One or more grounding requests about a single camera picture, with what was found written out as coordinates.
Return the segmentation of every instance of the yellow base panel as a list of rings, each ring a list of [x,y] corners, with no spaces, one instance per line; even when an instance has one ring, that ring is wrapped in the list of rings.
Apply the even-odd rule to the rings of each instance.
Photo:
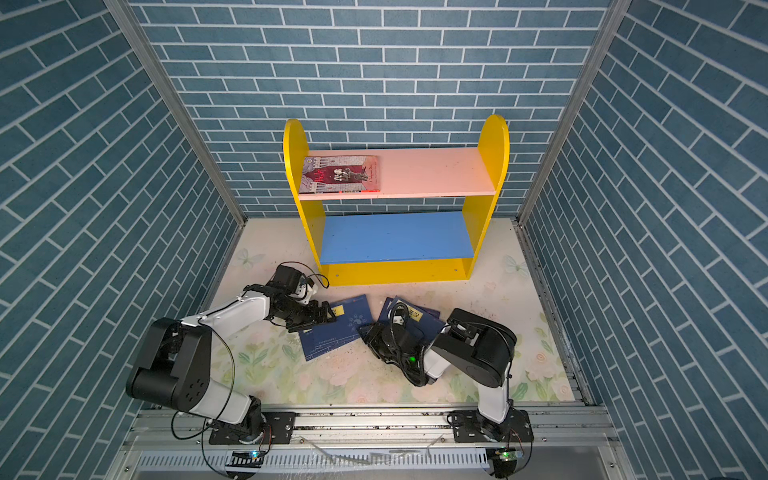
[[[472,259],[339,263],[321,265],[320,272],[328,276],[333,286],[445,282],[469,279],[464,268],[466,260]]]

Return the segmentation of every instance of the pink shelf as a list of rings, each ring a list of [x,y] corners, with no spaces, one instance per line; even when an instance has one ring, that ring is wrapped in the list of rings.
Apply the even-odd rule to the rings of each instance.
[[[468,197],[496,189],[477,148],[397,148],[310,151],[310,157],[376,155],[380,192],[300,194],[300,200],[353,198]]]

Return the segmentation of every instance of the mounting plate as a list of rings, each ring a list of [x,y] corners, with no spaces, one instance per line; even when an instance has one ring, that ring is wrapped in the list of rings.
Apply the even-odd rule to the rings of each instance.
[[[294,412],[267,412],[264,413],[266,423],[272,427],[272,445],[288,445],[293,434],[293,423],[296,420]],[[231,439],[224,430],[210,433],[211,445],[242,445],[236,439]]]
[[[481,430],[483,418],[477,410],[454,410],[449,413],[448,418],[453,430],[454,442],[475,443],[488,441]],[[525,410],[510,409],[507,419],[502,425],[492,424],[488,420],[485,421],[489,425],[504,431],[514,430],[520,435],[520,441],[523,443],[530,442],[533,439],[531,420],[528,418],[528,413]]]

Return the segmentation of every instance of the metal grille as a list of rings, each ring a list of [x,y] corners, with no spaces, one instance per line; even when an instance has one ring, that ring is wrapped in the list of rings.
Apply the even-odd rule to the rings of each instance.
[[[367,469],[449,469],[449,468],[487,468],[488,459],[484,449],[468,448],[433,448],[426,449],[327,449],[324,455],[312,449],[290,451],[272,451],[257,471],[264,473],[286,472],[345,472]],[[233,451],[207,453],[208,462],[214,468],[223,469],[231,465],[232,472],[250,472],[252,468],[240,467],[247,461],[233,458]],[[146,472],[206,471],[199,452],[142,452],[138,468]]]

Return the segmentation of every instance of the aluminum frame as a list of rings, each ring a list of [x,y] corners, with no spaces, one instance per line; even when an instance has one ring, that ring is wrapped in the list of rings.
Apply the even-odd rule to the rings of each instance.
[[[152,48],[147,34],[139,25],[134,11],[126,0],[104,0],[104,4],[112,14],[112,18],[114,18],[118,27],[120,27],[123,35],[125,35],[125,39],[138,57],[147,75],[149,75],[152,84],[157,89],[163,102],[165,102],[170,114],[174,116],[181,133],[184,134],[184,137],[190,143],[192,150],[197,155],[197,159],[205,168],[210,180],[235,218],[237,225],[243,227],[246,221],[243,209],[237,202],[213,155],[208,150],[208,146],[200,135],[197,126],[192,121],[192,117],[190,117],[189,112],[184,107],[181,96],[176,91],[173,82],[170,81],[170,77],[168,77],[168,73],[160,62],[157,52]]]
[[[445,415],[455,409],[474,409],[473,404],[413,406],[265,406],[264,411],[290,410],[296,413],[293,437],[289,445],[273,445],[272,452],[281,456],[304,458],[327,456],[328,452],[349,458],[368,458],[371,452],[387,455],[420,455],[412,468],[446,468],[425,461],[432,455],[477,455],[495,442],[457,444],[453,441]],[[603,406],[584,406],[578,402],[549,404],[530,402],[525,409],[531,419],[537,449],[557,446],[597,447],[610,480],[633,478],[622,469],[622,454],[618,435]],[[167,468],[202,472],[207,466],[199,459],[200,438],[178,441],[170,433],[169,409],[139,412],[122,450],[108,472],[107,480],[129,480],[142,469],[152,469],[154,461],[143,457],[165,458]],[[177,417],[177,433],[185,435],[200,429],[199,417],[182,414]],[[214,466],[224,465],[232,452],[250,451],[252,447],[235,449],[232,445],[208,445],[206,454]],[[377,465],[353,465],[354,469],[376,468]],[[345,471],[348,463],[330,465],[330,470]],[[295,465],[279,462],[270,465],[270,472],[295,472]]]
[[[515,233],[518,235],[520,247],[523,250],[525,264],[528,265],[528,272],[531,274],[531,280],[533,280],[533,284],[536,287],[536,293],[538,293],[538,298],[541,301],[541,308],[544,309],[544,315],[547,317],[547,324],[552,332],[552,338],[557,346],[560,359],[563,361],[565,372],[566,374],[570,373],[575,377],[584,404],[595,405],[594,394],[590,390],[587,377],[578,362],[578,357],[576,357],[576,352],[568,338],[568,333],[565,331],[565,326],[563,325],[562,318],[558,312],[557,305],[554,303],[547,280],[544,278],[544,273],[541,271],[541,264],[538,262],[538,258],[531,246],[531,238],[528,236],[528,231],[519,223],[512,223],[515,228]]]
[[[594,39],[594,45],[589,49],[589,54],[584,61],[584,67],[581,69],[579,78],[576,80],[573,93],[571,93],[571,96],[568,98],[568,103],[563,109],[560,123],[558,123],[557,129],[554,131],[554,134],[552,134],[552,139],[549,141],[547,150],[544,152],[544,156],[541,159],[541,165],[539,166],[536,175],[534,175],[531,187],[528,189],[528,194],[525,195],[523,204],[520,207],[518,222],[520,222],[521,225],[525,225],[525,222],[527,222],[528,218],[531,216],[533,206],[536,204],[536,200],[541,194],[541,189],[544,188],[544,184],[554,167],[554,163],[558,160],[558,155],[563,148],[565,139],[568,137],[568,132],[571,131],[571,127],[576,120],[576,115],[589,93],[592,81],[598,76],[598,70],[605,59],[608,47],[611,46],[611,42],[614,40],[614,36],[616,35],[619,25],[624,19],[624,14],[627,12],[631,2],[632,0],[613,0],[611,6],[609,6],[608,10],[605,12],[605,17],[603,18],[598,34]]]

